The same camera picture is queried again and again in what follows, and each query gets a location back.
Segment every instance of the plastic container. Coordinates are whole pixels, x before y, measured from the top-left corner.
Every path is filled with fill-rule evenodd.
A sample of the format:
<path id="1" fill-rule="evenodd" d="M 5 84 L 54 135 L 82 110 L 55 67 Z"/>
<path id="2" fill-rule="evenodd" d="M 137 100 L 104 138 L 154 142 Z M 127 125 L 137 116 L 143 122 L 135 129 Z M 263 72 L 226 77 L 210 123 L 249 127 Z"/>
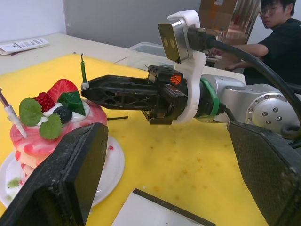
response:
<path id="1" fill-rule="evenodd" d="M 166 58 L 162 45 L 141 42 L 128 48 L 128 52 L 127 65 L 144 71 L 147 71 L 150 65 L 174 68 L 176 64 Z"/>

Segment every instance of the orange label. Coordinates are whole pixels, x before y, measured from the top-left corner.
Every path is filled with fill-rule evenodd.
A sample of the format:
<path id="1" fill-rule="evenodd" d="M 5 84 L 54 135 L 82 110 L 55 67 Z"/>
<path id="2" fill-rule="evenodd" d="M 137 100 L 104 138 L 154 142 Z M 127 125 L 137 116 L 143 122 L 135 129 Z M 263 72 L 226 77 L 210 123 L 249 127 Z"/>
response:
<path id="1" fill-rule="evenodd" d="M 181 77 L 180 75 L 173 75 L 170 78 L 170 81 L 174 84 L 174 85 L 179 85 L 181 83 Z"/>

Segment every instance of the raspberry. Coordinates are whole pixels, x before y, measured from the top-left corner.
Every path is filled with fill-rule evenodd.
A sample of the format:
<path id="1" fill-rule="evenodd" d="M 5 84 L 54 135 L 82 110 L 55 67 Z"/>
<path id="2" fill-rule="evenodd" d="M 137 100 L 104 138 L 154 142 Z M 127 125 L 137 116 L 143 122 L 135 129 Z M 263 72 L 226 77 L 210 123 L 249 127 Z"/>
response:
<path id="1" fill-rule="evenodd" d="M 42 106 L 42 112 L 47 112 L 50 108 L 55 106 L 54 101 L 45 92 L 39 93 L 34 99 Z"/>

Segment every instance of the glasses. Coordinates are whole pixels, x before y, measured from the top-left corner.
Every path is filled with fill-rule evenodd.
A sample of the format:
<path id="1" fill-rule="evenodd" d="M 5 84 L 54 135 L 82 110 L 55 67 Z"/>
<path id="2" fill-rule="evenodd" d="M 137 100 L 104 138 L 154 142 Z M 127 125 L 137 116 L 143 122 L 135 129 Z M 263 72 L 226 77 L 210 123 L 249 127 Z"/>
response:
<path id="1" fill-rule="evenodd" d="M 264 16 L 266 15 L 266 13 L 269 15 L 269 16 L 272 16 L 274 15 L 274 13 L 276 12 L 276 10 L 278 9 L 278 6 L 272 6 L 272 7 L 266 7 L 266 8 L 263 8 L 262 10 L 260 10 L 259 12 L 259 16 Z"/>

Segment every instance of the pink cake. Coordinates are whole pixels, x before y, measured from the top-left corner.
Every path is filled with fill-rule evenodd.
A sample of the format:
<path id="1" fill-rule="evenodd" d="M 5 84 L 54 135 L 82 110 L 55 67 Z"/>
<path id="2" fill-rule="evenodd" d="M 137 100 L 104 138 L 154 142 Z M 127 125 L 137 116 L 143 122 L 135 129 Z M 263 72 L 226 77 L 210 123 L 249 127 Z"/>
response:
<path id="1" fill-rule="evenodd" d="M 15 147 L 16 160 L 21 163 L 24 172 L 21 179 L 22 183 L 24 183 L 33 170 L 55 150 L 65 134 L 78 127 L 95 122 L 100 122 L 104 125 L 107 124 L 106 114 L 101 107 L 87 100 L 78 100 L 79 93 L 77 94 L 76 92 L 78 91 L 73 83 L 68 80 L 59 80 L 49 92 L 41 93 L 38 97 L 34 98 L 34 102 L 40 103 L 43 115 L 40 117 L 39 123 L 33 126 L 24 125 L 24 122 L 25 124 L 30 124 L 32 121 L 24 119 L 26 117 L 28 118 L 27 115 L 22 115 L 28 114 L 27 111 L 23 113 L 24 111 L 22 110 L 22 108 L 24 108 L 24 103 L 28 103 L 28 100 L 23 104 L 21 102 L 20 119 L 27 134 L 27 138 L 24 138 L 21 135 L 15 125 L 13 125 L 10 130 L 10 138 Z M 71 94 L 72 98 L 74 97 L 74 94 L 76 94 L 76 101 L 74 101 L 74 98 L 70 101 L 68 94 Z M 72 111 L 70 110 L 70 112 L 72 112 L 71 118 L 69 117 L 70 115 L 66 117 L 65 114 L 63 114 L 63 116 L 60 114 L 61 111 L 58 112 L 58 109 L 66 110 L 66 108 L 72 109 Z M 43 123 L 48 123 L 50 120 L 52 122 L 53 118 L 61 120 L 61 130 L 58 133 L 57 131 L 47 131 L 48 125 L 43 125 Z"/>

